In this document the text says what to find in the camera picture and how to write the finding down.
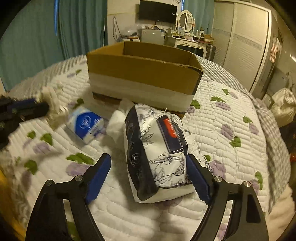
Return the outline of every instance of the dresser drawer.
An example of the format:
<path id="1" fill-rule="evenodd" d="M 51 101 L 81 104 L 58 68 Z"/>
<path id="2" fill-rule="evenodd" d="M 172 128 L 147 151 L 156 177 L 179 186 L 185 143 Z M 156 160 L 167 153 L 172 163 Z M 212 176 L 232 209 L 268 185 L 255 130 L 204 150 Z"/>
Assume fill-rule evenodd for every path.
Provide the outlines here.
<path id="1" fill-rule="evenodd" d="M 196 47 L 196 48 L 201 48 L 201 49 L 204 49 L 205 47 L 198 44 L 198 43 L 193 43 L 193 47 Z"/>
<path id="2" fill-rule="evenodd" d="M 189 42 L 189 41 L 185 41 L 185 40 L 180 40 L 180 44 L 181 45 L 186 45 L 186 46 L 192 46 L 192 42 Z"/>

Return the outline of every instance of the bed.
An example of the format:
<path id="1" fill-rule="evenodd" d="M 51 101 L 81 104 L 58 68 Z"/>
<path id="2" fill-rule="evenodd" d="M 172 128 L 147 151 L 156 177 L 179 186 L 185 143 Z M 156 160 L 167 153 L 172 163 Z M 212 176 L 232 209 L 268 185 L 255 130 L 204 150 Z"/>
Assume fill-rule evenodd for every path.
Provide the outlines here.
<path id="1" fill-rule="evenodd" d="M 295 209 L 287 185 L 289 155 L 273 115 L 226 70 L 198 59 L 204 74 L 183 125 L 194 136 L 214 174 L 228 182 L 251 181 L 266 216 L 270 240 L 276 240 Z M 36 96 L 44 86 L 61 89 L 58 99 L 69 109 L 83 99 L 87 108 L 105 119 L 105 127 L 118 107 L 93 99 L 85 56 L 57 63 L 22 81 L 9 96 Z M 65 182 L 85 172 L 88 165 L 67 160 L 78 152 L 94 160 L 104 152 L 112 158 L 101 192 L 89 206 L 106 240 L 190 240 L 206 211 L 207 206 L 195 193 L 154 204 L 136 203 L 124 152 L 104 129 L 89 145 L 83 145 L 65 125 L 53 131 L 45 119 L 37 119 L 22 123 L 9 139 L 10 144 L 0 152 L 0 168 L 12 189 L 15 218 L 23 228 L 46 180 Z M 73 217 L 67 202 L 65 211 L 71 226 Z M 216 240 L 223 238 L 230 211 L 228 202 Z"/>

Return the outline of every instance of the blue tissue package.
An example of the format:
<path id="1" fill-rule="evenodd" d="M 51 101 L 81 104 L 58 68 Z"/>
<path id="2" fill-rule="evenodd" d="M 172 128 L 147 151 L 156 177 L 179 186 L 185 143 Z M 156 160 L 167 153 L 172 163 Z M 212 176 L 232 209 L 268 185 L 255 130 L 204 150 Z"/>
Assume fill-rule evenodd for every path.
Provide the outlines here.
<path id="1" fill-rule="evenodd" d="M 104 119 L 85 107 L 79 107 L 70 115 L 66 125 L 88 144 L 103 129 Z"/>

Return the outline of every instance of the blue gripper pad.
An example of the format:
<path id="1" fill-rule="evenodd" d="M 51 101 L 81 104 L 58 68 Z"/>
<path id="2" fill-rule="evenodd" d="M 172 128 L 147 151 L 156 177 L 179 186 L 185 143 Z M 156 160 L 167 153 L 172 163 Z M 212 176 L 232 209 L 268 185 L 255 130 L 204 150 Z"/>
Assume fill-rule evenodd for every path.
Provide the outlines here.
<path id="1" fill-rule="evenodd" d="M 111 157 L 109 155 L 106 155 L 105 160 L 99 167 L 93 179 L 88 183 L 87 194 L 85 197 L 86 204 L 90 204 L 92 200 L 95 200 L 98 197 L 98 194 L 102 188 L 102 185 L 107 177 L 110 168 Z"/>
<path id="2" fill-rule="evenodd" d="M 35 99 L 26 99 L 14 102 L 13 104 L 7 106 L 7 111 L 12 112 L 12 109 L 18 109 L 19 107 L 26 106 L 35 102 Z"/>
<path id="3" fill-rule="evenodd" d="M 208 204 L 211 200 L 209 186 L 189 156 L 186 156 L 186 169 L 200 200 Z"/>

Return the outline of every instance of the metal screw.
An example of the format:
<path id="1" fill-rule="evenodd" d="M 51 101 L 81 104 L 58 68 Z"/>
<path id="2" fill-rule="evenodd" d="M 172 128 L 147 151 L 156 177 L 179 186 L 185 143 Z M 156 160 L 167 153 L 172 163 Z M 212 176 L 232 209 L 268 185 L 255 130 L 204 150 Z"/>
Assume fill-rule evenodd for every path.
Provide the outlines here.
<path id="1" fill-rule="evenodd" d="M 47 180 L 47 181 L 45 182 L 45 185 L 46 185 L 46 186 L 51 186 L 53 183 L 54 183 L 53 180 Z"/>
<path id="2" fill-rule="evenodd" d="M 81 175 L 77 175 L 76 177 L 74 177 L 75 181 L 81 181 L 83 178 L 83 176 Z"/>
<path id="3" fill-rule="evenodd" d="M 220 177 L 220 176 L 215 176 L 215 177 L 214 177 L 214 180 L 215 180 L 216 182 L 220 183 L 220 182 L 222 182 L 223 178 Z"/>
<path id="4" fill-rule="evenodd" d="M 3 130 L 3 129 L 4 129 L 4 127 L 5 127 L 5 124 L 4 124 L 4 122 L 1 122 L 1 123 L 0 123 L 0 130 Z"/>
<path id="5" fill-rule="evenodd" d="M 244 185 L 245 185 L 246 187 L 250 187 L 252 184 L 251 184 L 250 182 L 248 182 L 248 181 L 245 181 L 245 182 L 244 182 Z"/>

